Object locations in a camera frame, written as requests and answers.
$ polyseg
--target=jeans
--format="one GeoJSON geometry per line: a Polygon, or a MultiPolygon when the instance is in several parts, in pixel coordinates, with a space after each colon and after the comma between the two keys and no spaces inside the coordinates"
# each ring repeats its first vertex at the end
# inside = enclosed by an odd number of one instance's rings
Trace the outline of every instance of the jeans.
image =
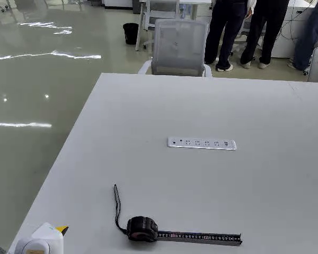
{"type": "Polygon", "coordinates": [[[318,42],[318,4],[307,20],[305,30],[296,43],[293,66],[305,70],[310,62],[314,45],[318,42]]]}
{"type": "Polygon", "coordinates": [[[259,59],[266,65],[271,62],[272,49],[285,18],[289,0],[257,0],[251,20],[248,44],[240,59],[246,64],[253,59],[261,32],[266,23],[266,33],[263,42],[262,55],[259,59]]]}
{"type": "Polygon", "coordinates": [[[217,0],[212,12],[210,32],[206,41],[206,63],[210,64],[216,60],[220,37],[226,26],[217,68],[227,69],[230,67],[228,57],[246,16],[246,11],[247,6],[245,0],[217,0]]]}

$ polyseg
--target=shoe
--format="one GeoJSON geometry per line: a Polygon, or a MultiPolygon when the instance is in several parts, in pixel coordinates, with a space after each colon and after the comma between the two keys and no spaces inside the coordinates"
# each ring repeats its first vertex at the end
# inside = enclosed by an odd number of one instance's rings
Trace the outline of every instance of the shoe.
{"type": "Polygon", "coordinates": [[[260,62],[259,65],[258,65],[258,68],[264,70],[264,69],[266,69],[267,67],[269,67],[269,65],[270,65],[270,64],[266,65],[265,63],[263,64],[262,62],[260,62]]]}
{"type": "Polygon", "coordinates": [[[223,72],[223,71],[231,71],[233,70],[233,65],[230,64],[229,67],[227,69],[220,69],[218,67],[216,67],[216,70],[219,71],[219,72],[223,72]]]}
{"type": "Polygon", "coordinates": [[[296,67],[294,67],[293,62],[289,62],[287,66],[290,67],[291,69],[296,70],[296,67]]]}
{"type": "Polygon", "coordinates": [[[241,66],[244,68],[244,69],[251,69],[251,62],[248,62],[248,63],[244,63],[244,64],[241,64],[241,66]]]}

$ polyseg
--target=glossy floor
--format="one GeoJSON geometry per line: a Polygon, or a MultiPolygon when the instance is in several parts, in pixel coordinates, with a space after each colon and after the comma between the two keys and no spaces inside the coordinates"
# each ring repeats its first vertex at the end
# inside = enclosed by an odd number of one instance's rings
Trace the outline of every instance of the glossy floor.
{"type": "MultiPolygon", "coordinates": [[[[101,72],[136,73],[149,53],[125,45],[132,11],[70,0],[0,0],[0,246],[7,249],[101,72]]],[[[219,77],[304,80],[274,60],[219,77]]]]}

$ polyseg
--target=white power strip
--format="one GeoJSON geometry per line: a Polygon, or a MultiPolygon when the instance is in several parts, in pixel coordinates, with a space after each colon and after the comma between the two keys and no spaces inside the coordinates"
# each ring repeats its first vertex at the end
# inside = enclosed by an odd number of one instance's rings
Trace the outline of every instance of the white power strip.
{"type": "Polygon", "coordinates": [[[234,140],[229,139],[196,139],[169,137],[167,139],[168,147],[187,147],[187,148],[204,148],[218,150],[236,150],[237,146],[234,140]]]}

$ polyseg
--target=black tape measure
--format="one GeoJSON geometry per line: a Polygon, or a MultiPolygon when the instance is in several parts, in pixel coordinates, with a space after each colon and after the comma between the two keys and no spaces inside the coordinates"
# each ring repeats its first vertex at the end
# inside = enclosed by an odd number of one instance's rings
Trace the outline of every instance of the black tape measure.
{"type": "Polygon", "coordinates": [[[191,233],[159,231],[158,225],[149,217],[137,216],[128,220],[127,229],[119,226],[119,215],[121,204],[117,186],[114,185],[114,197],[116,199],[116,225],[128,236],[131,241],[155,242],[155,241],[176,241],[195,242],[207,244],[219,244],[228,246],[239,246],[242,244],[240,234],[212,234],[212,233],[191,233]]]}

